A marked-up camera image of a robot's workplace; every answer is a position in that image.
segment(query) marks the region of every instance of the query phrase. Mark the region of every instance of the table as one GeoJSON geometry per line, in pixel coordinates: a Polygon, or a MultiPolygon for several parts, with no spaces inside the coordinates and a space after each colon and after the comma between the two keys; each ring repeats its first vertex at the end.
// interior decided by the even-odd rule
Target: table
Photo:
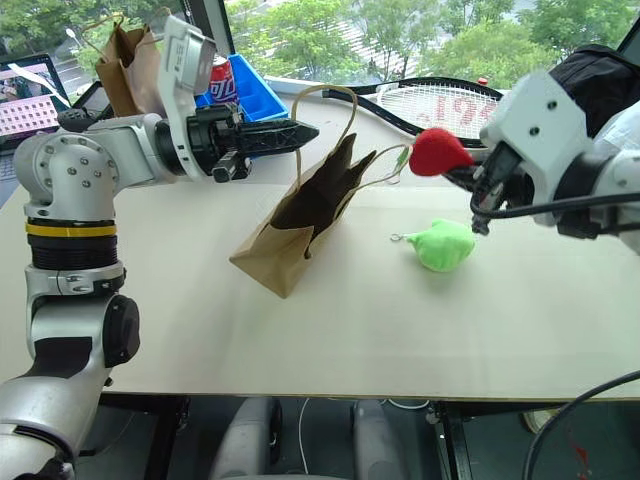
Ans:
{"type": "MultiPolygon", "coordinates": [[[[349,107],[305,102],[335,143],[349,107]]],[[[363,113],[356,153],[408,137],[363,113]]],[[[388,172],[380,160],[367,179],[388,172]]],[[[294,178],[293,155],[255,162],[244,182],[130,189],[116,199],[122,293],[141,310],[142,346],[110,391],[557,401],[640,365],[640,258],[614,238],[559,236],[529,218],[495,221],[457,271],[421,267],[392,233],[434,218],[469,222],[469,196],[404,172],[357,194],[286,300],[228,262],[294,178]]],[[[30,365],[29,259],[19,189],[0,210],[0,381],[30,365]]],[[[627,385],[605,398],[638,398],[627,385]]]]}

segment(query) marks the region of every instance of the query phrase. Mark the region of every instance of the yellow stripe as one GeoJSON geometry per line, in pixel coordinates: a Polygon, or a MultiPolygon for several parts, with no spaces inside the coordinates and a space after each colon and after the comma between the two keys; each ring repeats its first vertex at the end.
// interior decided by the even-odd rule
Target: yellow stripe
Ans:
{"type": "Polygon", "coordinates": [[[47,227],[27,223],[26,227],[29,235],[37,235],[39,237],[107,237],[116,234],[115,225],[106,227],[47,227]]]}

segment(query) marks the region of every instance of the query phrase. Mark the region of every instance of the laptop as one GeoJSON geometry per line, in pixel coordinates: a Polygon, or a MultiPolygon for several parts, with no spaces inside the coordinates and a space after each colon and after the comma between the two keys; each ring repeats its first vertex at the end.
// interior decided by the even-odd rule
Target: laptop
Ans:
{"type": "Polygon", "coordinates": [[[13,154],[37,132],[55,132],[69,108],[51,57],[32,55],[0,62],[0,207],[18,185],[13,154]]]}

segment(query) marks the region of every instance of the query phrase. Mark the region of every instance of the green plush toy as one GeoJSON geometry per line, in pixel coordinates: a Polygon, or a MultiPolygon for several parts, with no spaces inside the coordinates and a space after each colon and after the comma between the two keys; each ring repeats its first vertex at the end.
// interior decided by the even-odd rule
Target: green plush toy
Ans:
{"type": "Polygon", "coordinates": [[[450,272],[473,251],[473,232],[466,225],[436,219],[429,230],[403,235],[413,245],[420,262],[436,272],[450,272]]]}

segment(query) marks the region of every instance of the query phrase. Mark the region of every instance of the racket strings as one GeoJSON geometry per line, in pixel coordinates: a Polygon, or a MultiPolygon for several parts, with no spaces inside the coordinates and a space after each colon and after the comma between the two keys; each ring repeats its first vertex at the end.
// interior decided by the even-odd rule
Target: racket strings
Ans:
{"type": "Polygon", "coordinates": [[[442,83],[381,91],[377,103],[421,128],[445,128],[457,137],[477,139],[498,100],[469,87],[442,83]]]}

